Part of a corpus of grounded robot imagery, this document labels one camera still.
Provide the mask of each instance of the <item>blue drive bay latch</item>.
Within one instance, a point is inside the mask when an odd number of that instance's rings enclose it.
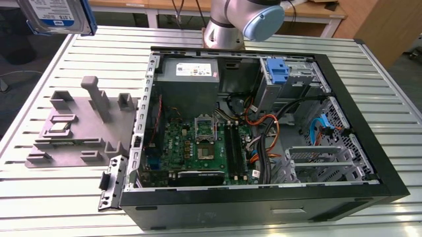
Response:
[[[272,84],[284,84],[288,79],[288,67],[284,64],[283,59],[268,58],[265,60],[265,67]]]

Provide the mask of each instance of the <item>green motherboard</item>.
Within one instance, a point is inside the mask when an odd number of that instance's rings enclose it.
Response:
[[[149,187],[167,187],[168,172],[196,170],[196,171],[221,171],[224,172],[224,185],[252,184],[251,170],[247,170],[244,152],[241,153],[243,166],[247,172],[244,177],[235,179],[228,175],[228,164],[225,156],[224,126],[216,123],[216,130],[207,123],[197,123],[197,135],[215,133],[215,140],[203,142],[196,140],[195,123],[172,121],[164,129],[164,146],[160,158],[149,158],[152,164],[149,172]],[[249,128],[245,125],[237,126],[241,144],[244,138],[249,136]]]

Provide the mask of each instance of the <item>slotted metal table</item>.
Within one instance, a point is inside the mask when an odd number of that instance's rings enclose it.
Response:
[[[201,47],[200,31],[100,27],[69,35],[0,142],[0,236],[274,235],[412,236],[422,233],[422,116],[364,45],[350,39],[274,36],[247,49],[326,54],[411,195],[336,222],[143,232],[123,211],[97,213],[105,167],[24,166],[48,117],[54,90],[88,96],[81,77],[96,75],[108,96],[143,96],[149,47]]]

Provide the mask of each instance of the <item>motherboard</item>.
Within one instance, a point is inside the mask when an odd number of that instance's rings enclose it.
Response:
[[[201,117],[168,122],[161,156],[148,157],[149,170],[140,175],[143,187],[184,186],[173,181],[192,175],[215,177],[209,185],[253,184],[243,150],[249,138],[245,125],[213,123]]]

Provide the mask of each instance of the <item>hard drive label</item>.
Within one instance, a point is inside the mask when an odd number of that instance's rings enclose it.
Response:
[[[29,0],[37,18],[50,26],[71,26],[75,18],[65,0]]]

